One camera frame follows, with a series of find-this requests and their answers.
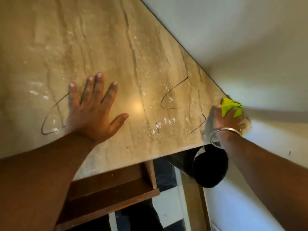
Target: white wall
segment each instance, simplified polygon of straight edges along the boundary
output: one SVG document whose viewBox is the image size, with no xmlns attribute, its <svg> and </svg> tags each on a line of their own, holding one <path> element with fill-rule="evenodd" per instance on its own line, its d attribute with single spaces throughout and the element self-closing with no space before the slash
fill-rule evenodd
<svg viewBox="0 0 308 231">
<path fill-rule="evenodd" d="M 246 137 L 308 167 L 308 0 L 143 1 L 218 86 L 243 103 L 252 120 Z M 222 231 L 283 230 L 232 163 L 206 196 Z"/>
</svg>

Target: yellow-green cloth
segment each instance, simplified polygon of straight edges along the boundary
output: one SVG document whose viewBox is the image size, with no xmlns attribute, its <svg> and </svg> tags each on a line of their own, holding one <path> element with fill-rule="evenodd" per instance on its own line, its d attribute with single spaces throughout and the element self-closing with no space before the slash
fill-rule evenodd
<svg viewBox="0 0 308 231">
<path fill-rule="evenodd" d="M 227 112 L 234 108 L 237 107 L 238 109 L 236 110 L 235 114 L 233 117 L 239 117 L 242 115 L 242 104 L 233 100 L 230 100 L 228 98 L 223 98 L 221 102 L 221 111 L 222 111 L 222 116 L 224 117 Z"/>
</svg>

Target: silver bangle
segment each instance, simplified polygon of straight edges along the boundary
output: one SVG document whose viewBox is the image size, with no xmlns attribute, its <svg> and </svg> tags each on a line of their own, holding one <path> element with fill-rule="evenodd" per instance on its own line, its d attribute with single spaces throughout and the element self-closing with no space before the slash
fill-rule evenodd
<svg viewBox="0 0 308 231">
<path fill-rule="evenodd" d="M 222 149 L 222 147 L 220 145 L 217 145 L 216 143 L 213 142 L 213 136 L 215 133 L 219 132 L 219 131 L 233 131 L 235 133 L 237 133 L 239 136 L 242 136 L 242 134 L 237 131 L 236 129 L 233 129 L 233 128 L 229 128 L 229 127 L 223 127 L 223 128 L 220 128 L 220 129 L 216 129 L 214 130 L 211 135 L 210 135 L 210 142 L 213 146 L 217 147 L 217 148 L 220 148 Z"/>
</svg>

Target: white residue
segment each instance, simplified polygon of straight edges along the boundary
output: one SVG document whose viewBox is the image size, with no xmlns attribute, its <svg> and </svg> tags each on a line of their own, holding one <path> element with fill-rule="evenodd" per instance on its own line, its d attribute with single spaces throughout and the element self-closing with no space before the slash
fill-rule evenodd
<svg viewBox="0 0 308 231">
<path fill-rule="evenodd" d="M 36 85 L 36 86 L 38 86 L 38 87 L 43 86 L 43 84 L 42 84 L 41 82 L 38 82 L 38 81 L 32 81 L 31 84 L 32 84 L 32 85 Z"/>
<path fill-rule="evenodd" d="M 36 91 L 28 91 L 28 92 L 30 92 L 31 94 L 33 94 L 33 95 L 38 95 L 38 93 L 36 92 Z"/>
</svg>

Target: open drawer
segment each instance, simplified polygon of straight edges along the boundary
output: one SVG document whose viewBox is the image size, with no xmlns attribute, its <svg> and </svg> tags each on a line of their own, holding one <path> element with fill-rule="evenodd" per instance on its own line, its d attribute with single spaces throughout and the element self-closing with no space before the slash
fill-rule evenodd
<svg viewBox="0 0 308 231">
<path fill-rule="evenodd" d="M 159 195 L 153 161 L 71 183 L 54 230 L 67 230 Z"/>
</svg>

